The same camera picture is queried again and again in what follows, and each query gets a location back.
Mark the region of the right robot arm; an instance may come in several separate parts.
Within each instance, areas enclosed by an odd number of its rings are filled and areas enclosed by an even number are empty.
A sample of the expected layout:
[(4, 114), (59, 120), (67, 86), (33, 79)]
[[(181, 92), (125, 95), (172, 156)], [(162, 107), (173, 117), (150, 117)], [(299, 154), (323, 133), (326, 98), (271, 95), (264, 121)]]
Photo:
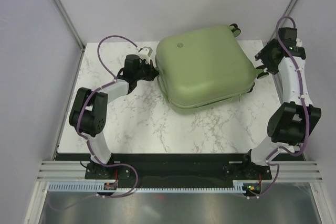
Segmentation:
[(296, 28), (279, 28), (276, 38), (255, 55), (263, 74), (280, 75), (283, 99), (269, 119), (267, 137), (244, 156), (240, 172), (245, 178), (263, 177), (280, 152), (301, 155), (321, 118), (321, 109), (313, 105), (307, 89), (305, 49), (297, 46), (296, 39)]

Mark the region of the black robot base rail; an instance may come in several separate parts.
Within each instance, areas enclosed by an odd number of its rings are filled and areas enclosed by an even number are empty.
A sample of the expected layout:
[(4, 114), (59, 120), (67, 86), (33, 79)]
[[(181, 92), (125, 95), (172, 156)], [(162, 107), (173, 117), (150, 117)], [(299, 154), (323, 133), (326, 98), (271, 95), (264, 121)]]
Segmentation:
[(247, 154), (113, 154), (104, 167), (93, 161), (85, 179), (117, 179), (119, 188), (232, 188), (235, 180), (270, 180), (269, 166), (257, 166)]

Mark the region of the green suitcase wheel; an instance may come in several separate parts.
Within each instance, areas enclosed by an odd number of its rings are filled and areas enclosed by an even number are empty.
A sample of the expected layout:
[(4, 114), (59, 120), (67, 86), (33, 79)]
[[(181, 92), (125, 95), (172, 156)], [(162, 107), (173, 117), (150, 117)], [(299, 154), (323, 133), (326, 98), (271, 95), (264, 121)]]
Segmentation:
[(257, 79), (258, 80), (260, 80), (260, 79), (262, 79), (262, 78), (264, 78), (264, 77), (266, 77), (266, 76), (269, 75), (269, 73), (268, 73), (267, 68), (266, 68), (265, 65), (258, 66), (256, 68), (256, 70), (257, 70), (257, 73), (258, 73), (258, 75), (257, 75)]
[(235, 23), (229, 25), (229, 29), (233, 33), (234, 37), (238, 37), (242, 32), (241, 29), (238, 27), (238, 25)]

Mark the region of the green suitcase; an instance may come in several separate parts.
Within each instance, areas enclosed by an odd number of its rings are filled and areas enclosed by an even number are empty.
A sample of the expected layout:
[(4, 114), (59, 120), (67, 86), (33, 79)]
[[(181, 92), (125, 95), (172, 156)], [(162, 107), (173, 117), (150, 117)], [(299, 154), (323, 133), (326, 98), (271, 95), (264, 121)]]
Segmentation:
[(229, 25), (162, 39), (156, 48), (155, 65), (164, 100), (181, 114), (252, 92), (258, 75)]

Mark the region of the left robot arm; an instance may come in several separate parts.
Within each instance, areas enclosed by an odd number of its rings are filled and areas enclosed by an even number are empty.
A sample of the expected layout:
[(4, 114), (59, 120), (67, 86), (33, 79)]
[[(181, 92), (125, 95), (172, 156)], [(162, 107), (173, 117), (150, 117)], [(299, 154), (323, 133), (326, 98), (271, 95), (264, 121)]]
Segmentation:
[(69, 124), (86, 140), (90, 152), (85, 179), (111, 179), (116, 171), (103, 133), (108, 104), (130, 94), (137, 87), (138, 81), (153, 81), (158, 75), (150, 58), (127, 55), (124, 67), (111, 82), (95, 90), (78, 89), (70, 111)]

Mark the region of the left aluminium frame post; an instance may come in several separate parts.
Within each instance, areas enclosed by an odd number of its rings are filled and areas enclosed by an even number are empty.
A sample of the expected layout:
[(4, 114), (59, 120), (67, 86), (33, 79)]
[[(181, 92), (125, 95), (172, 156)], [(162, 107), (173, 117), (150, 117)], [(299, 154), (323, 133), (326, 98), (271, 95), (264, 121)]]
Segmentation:
[(84, 52), (85, 50), (85, 45), (82, 41), (82, 39), (79, 36), (79, 33), (77, 31), (77, 29), (75, 28), (68, 12), (66, 11), (63, 3), (61, 0), (52, 0), (54, 6), (56, 7), (61, 19), (63, 20), (63, 22), (65, 23), (67, 29), (69, 30), (69, 32), (71, 33), (71, 36), (73, 37), (73, 39), (75, 40), (77, 46), (79, 47), (79, 49)]

